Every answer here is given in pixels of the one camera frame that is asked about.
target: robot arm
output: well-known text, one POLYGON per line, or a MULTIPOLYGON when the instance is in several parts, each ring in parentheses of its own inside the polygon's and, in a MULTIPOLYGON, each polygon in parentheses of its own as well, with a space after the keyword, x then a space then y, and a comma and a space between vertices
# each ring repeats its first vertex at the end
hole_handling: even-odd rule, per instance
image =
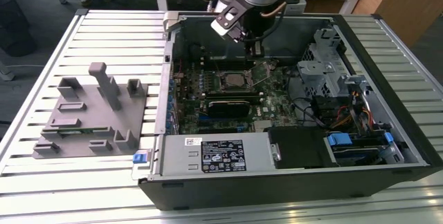
POLYGON ((261 57, 261 41, 278 27, 282 14, 276 22, 274 16, 284 11, 286 1, 218 0, 215 11, 220 14, 210 26, 222 38, 244 42, 248 55, 261 57))

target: red cable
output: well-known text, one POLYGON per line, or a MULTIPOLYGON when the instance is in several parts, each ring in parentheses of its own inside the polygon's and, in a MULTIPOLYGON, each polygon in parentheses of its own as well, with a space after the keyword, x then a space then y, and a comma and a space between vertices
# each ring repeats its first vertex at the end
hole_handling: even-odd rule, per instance
POLYGON ((338 111, 337 111, 337 119, 336 119, 336 120, 340 119, 340 111, 341 111, 344 108, 346 108, 346 106, 341 106, 341 107, 338 108, 338 111))

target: white label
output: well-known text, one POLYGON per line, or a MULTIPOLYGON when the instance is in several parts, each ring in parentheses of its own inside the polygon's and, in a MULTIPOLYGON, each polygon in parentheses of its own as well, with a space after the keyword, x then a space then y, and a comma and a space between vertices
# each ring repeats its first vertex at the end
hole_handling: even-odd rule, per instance
POLYGON ((185 137, 185 145, 201 145, 199 137, 185 137))

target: sticker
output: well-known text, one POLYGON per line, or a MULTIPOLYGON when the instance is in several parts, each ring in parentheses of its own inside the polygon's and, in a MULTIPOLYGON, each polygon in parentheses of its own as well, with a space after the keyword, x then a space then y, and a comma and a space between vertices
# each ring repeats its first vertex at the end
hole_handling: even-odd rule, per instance
POLYGON ((199 145, 201 138, 199 137, 185 137, 185 145, 199 145))
POLYGON ((201 141, 201 171, 203 173, 245 171, 242 140, 201 141))

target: aluminum slotted table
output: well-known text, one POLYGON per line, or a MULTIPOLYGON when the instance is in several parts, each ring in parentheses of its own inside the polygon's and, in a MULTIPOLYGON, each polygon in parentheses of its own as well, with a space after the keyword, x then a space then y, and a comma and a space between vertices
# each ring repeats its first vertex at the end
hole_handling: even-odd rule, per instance
MULTIPOLYGON (((117 83, 147 83, 141 148, 153 145, 161 63, 158 11, 90 10, 75 15, 0 143, 0 223, 441 223, 443 172, 368 198, 191 211, 158 211, 131 180, 131 156, 35 160, 41 128, 62 76, 95 84, 90 62, 105 62, 117 83)), ((378 69, 443 155, 443 89, 381 20, 345 16, 378 69)), ((354 71, 358 65, 346 54, 354 71)))

